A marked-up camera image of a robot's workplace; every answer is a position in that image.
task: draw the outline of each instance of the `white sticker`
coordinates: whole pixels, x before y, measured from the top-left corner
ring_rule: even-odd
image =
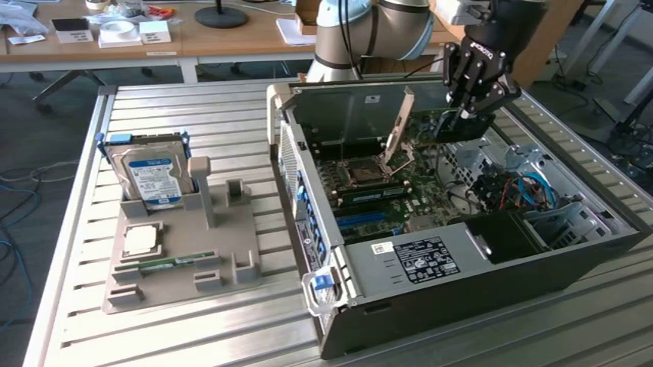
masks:
[[[380,242],[380,243],[374,243],[371,245],[371,252],[375,255],[384,254],[386,252],[394,252],[395,251],[395,246],[391,244],[391,242]]]
[[[32,42],[43,41],[45,37],[40,34],[29,37],[9,37],[8,40],[10,44],[30,44]]]
[[[176,51],[152,51],[145,54],[147,56],[175,56]]]
[[[379,103],[380,96],[366,96],[366,103]]]
[[[179,201],[181,189],[176,178],[171,176],[172,168],[169,159],[129,162],[135,184],[145,202],[164,204]]]
[[[379,198],[380,198],[380,193],[376,193],[374,195],[354,197],[354,200],[351,200],[351,201],[354,203],[358,203],[359,201],[376,200]]]

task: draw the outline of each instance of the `lamp base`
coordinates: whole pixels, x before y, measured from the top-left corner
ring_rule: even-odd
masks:
[[[199,24],[211,28],[235,28],[247,23],[248,16],[240,10],[223,7],[223,13],[212,6],[195,12],[195,20]]]

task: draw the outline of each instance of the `blue hard drive label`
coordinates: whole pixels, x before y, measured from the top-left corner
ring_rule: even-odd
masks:
[[[181,197],[176,177],[171,176],[173,168],[171,159],[148,159],[129,162],[133,184],[143,201],[149,204],[171,204]]]

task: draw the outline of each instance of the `case label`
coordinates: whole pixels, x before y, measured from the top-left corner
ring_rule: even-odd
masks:
[[[439,237],[395,245],[395,253],[411,283],[460,272]]]

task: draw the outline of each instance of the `tape roll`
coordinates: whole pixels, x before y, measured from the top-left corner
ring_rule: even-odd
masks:
[[[111,0],[85,0],[85,7],[91,10],[104,10]]]
[[[100,33],[113,39],[129,39],[136,33],[136,27],[128,21],[109,21],[100,26]]]

